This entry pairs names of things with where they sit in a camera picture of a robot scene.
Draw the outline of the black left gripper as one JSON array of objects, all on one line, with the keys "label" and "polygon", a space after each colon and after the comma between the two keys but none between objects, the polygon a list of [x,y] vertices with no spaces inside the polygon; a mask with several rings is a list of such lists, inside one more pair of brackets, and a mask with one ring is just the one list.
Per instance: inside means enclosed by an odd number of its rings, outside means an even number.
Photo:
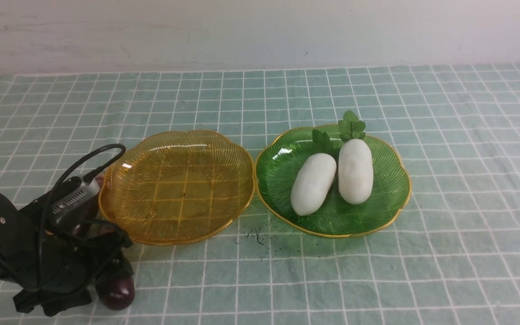
[{"label": "black left gripper", "polygon": [[110,259],[132,246],[127,232],[95,218],[85,238],[72,234],[78,208],[63,221],[41,223],[46,197],[17,209],[0,194],[0,281],[17,284],[17,312],[40,306],[46,316],[92,303],[89,286]]}]

